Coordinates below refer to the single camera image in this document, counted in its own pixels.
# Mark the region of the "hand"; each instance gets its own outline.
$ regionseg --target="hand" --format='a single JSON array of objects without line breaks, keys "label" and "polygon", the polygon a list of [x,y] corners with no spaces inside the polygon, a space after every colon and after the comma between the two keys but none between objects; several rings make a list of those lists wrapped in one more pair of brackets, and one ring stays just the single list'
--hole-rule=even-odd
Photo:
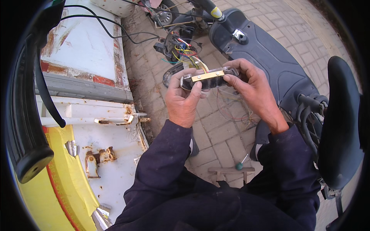
[{"label": "hand", "polygon": [[248,106],[267,123],[271,134],[275,135],[289,129],[283,114],[276,105],[269,82],[263,70],[249,61],[239,58],[224,65],[238,69],[241,79],[234,75],[224,75],[223,79],[234,87]]},{"label": "hand", "polygon": [[192,74],[195,68],[185,69],[171,77],[168,91],[165,96],[169,120],[184,128],[190,128],[195,120],[195,109],[200,98],[205,98],[202,94],[202,83],[196,82],[191,91],[186,91],[180,87],[180,78],[187,74]]}]

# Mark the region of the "scooter seat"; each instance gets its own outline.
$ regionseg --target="scooter seat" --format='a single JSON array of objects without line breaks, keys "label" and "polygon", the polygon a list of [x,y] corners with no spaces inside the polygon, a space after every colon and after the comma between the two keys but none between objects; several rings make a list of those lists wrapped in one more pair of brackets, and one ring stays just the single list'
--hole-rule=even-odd
[{"label": "scooter seat", "polygon": [[340,57],[329,59],[328,76],[330,100],[318,148],[318,167],[331,189],[341,189],[363,159],[358,123],[360,95],[350,67]]}]

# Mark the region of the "brass plate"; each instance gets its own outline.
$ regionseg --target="brass plate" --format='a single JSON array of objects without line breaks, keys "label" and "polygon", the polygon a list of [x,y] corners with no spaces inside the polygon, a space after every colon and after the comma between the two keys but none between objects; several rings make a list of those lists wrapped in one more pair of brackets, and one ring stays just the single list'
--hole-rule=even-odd
[{"label": "brass plate", "polygon": [[196,75],[196,76],[191,77],[191,80],[193,82],[196,82],[196,81],[199,81],[199,80],[209,79],[209,78],[213,78],[213,77],[216,77],[216,76],[223,76],[223,75],[225,75],[225,73],[223,72],[223,70],[221,70],[221,71],[205,73],[205,74],[202,74],[202,75]]}]

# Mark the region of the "dark blue jacket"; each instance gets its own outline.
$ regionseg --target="dark blue jacket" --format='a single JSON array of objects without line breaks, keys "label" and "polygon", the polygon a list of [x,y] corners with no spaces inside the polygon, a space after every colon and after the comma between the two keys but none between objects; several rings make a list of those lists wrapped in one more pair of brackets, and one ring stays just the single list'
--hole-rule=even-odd
[{"label": "dark blue jacket", "polygon": [[[269,135],[272,154],[264,170],[241,190],[218,188],[198,177],[182,177],[191,129],[166,121],[142,155],[135,181],[124,194],[126,207],[108,230],[314,230],[319,208],[317,172],[312,151],[295,126]],[[268,177],[274,192],[249,185]],[[179,194],[182,183],[192,190]]]}]

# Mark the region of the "man's right hand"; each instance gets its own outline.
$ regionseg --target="man's right hand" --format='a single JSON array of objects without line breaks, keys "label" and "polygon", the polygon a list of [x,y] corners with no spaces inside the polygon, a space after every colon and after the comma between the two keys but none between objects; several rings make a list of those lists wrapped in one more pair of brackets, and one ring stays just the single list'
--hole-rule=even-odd
[{"label": "man's right hand", "polygon": [[232,85],[243,96],[248,106],[267,123],[272,135],[289,129],[283,114],[276,105],[263,70],[243,58],[226,62],[223,66],[238,69],[241,78],[224,75],[223,79]]}]

